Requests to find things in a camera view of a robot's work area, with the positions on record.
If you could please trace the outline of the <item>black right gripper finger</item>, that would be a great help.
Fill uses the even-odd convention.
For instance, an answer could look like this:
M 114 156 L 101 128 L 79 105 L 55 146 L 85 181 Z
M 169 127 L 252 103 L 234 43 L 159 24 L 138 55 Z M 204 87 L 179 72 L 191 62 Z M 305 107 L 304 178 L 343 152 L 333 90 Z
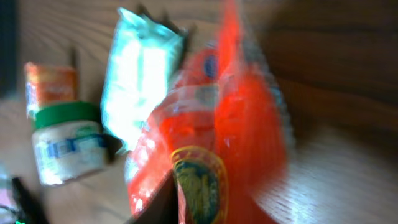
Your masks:
M 178 198 L 173 179 L 167 179 L 149 206 L 124 224 L 177 224 Z

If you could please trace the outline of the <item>red snack packet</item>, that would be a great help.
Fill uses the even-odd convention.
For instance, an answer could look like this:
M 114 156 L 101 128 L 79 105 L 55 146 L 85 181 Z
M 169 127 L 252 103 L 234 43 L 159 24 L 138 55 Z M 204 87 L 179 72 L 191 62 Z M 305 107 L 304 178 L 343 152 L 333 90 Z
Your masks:
M 216 45 L 192 57 L 152 110 L 127 160 L 132 217 L 167 179 L 178 223 L 276 223 L 269 213 L 287 169 L 284 111 L 241 1 L 225 1 Z

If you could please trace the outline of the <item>green lid jar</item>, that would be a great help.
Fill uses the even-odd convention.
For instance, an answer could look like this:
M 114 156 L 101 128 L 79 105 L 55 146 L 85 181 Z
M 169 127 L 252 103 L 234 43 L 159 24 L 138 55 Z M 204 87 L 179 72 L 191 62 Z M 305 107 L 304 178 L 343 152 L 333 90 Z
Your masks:
M 74 101 L 51 105 L 34 119 L 32 145 L 42 185 L 62 185 L 108 163 L 100 109 Z

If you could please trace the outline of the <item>light teal wipes pack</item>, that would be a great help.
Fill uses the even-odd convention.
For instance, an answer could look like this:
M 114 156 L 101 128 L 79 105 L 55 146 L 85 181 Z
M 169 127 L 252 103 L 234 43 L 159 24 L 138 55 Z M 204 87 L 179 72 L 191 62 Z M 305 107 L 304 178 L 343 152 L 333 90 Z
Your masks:
M 169 90 L 187 32 L 144 13 L 122 7 L 118 13 L 100 107 L 106 132 L 122 142 L 122 151 L 132 151 L 142 126 Z

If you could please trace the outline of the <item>small orange white carton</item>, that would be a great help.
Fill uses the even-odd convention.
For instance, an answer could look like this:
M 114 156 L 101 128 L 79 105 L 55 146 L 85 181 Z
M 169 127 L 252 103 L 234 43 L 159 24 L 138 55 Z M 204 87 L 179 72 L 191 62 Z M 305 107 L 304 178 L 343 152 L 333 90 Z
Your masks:
M 78 74 L 74 68 L 28 62 L 24 71 L 29 119 L 35 119 L 46 106 L 78 99 Z

